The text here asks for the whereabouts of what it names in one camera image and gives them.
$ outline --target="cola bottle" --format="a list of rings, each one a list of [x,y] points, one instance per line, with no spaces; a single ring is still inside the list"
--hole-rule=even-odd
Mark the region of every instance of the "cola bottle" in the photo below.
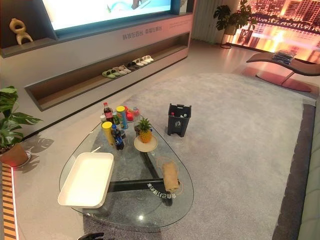
[[[122,150],[125,147],[124,142],[122,141],[121,138],[121,132],[120,130],[117,128],[117,126],[115,124],[112,125],[112,130],[111,130],[111,135],[114,138],[115,141],[115,148],[117,150]]]
[[[107,102],[104,102],[103,105],[104,105],[103,112],[104,112],[106,121],[112,122],[112,124],[114,124],[114,116],[112,115],[112,113],[113,113],[112,108],[108,107]]]

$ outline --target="red bottle label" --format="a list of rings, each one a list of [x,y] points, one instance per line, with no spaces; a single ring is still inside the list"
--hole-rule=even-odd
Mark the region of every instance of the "red bottle label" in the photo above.
[[[105,113],[105,118],[106,119],[112,119],[113,117],[112,117],[112,112],[106,112]]]

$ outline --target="terracotta pot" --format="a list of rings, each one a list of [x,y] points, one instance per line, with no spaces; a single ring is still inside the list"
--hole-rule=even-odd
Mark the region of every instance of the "terracotta pot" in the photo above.
[[[28,155],[23,147],[16,143],[10,150],[0,156],[0,161],[11,167],[19,167],[28,161]]]

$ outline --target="slipper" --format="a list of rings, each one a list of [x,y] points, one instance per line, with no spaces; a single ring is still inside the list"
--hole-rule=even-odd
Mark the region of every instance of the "slipper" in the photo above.
[[[140,66],[140,67],[144,66],[144,64],[141,63],[139,59],[135,59],[135,60],[133,60],[132,62],[134,62],[135,64],[137,64],[137,65]]]
[[[125,65],[119,66],[119,69],[122,70],[122,71],[125,71],[126,73],[131,73],[131,70],[129,70],[128,68],[126,68]]]
[[[143,57],[143,61],[147,62],[148,64],[151,63],[151,60],[147,58],[147,56]]]
[[[126,71],[122,71],[122,70],[120,70],[120,68],[119,67],[117,67],[117,66],[115,66],[114,68],[112,68],[113,70],[116,70],[118,73],[120,73],[121,75],[126,75],[127,74],[127,72]]]
[[[105,78],[110,78],[110,79],[114,79],[116,77],[114,74],[111,73],[110,70],[104,71],[102,73],[102,76],[104,76]]]
[[[120,76],[120,72],[117,72],[116,70],[114,69],[109,69],[108,71],[110,71],[113,75],[115,75],[116,77]]]
[[[131,66],[134,68],[134,69],[139,69],[140,66],[138,66],[134,61],[131,62]]]
[[[151,62],[154,61],[154,59],[153,59],[150,55],[146,55],[146,58],[147,58],[149,61],[151,61]]]
[[[134,65],[131,62],[128,62],[126,64],[126,67],[132,71],[136,70],[136,68],[134,67]]]
[[[139,58],[139,61],[140,61],[140,63],[142,63],[143,65],[148,65],[148,64],[149,64],[149,62],[144,61],[144,59],[143,59],[142,57]]]

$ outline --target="glass coffee table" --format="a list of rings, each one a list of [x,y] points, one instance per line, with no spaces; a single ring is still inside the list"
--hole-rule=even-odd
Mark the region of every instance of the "glass coffee table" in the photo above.
[[[125,130],[123,150],[109,146],[101,124],[91,131],[65,163],[59,180],[60,191],[77,156],[92,151],[114,155],[111,182],[100,208],[74,210],[116,227],[145,232],[158,231],[183,218],[194,200],[190,175],[154,128],[152,134],[158,140],[156,149],[140,152],[134,147],[133,123]],[[161,164],[168,159],[175,162],[178,170],[180,186],[176,192],[167,192],[164,186]]]

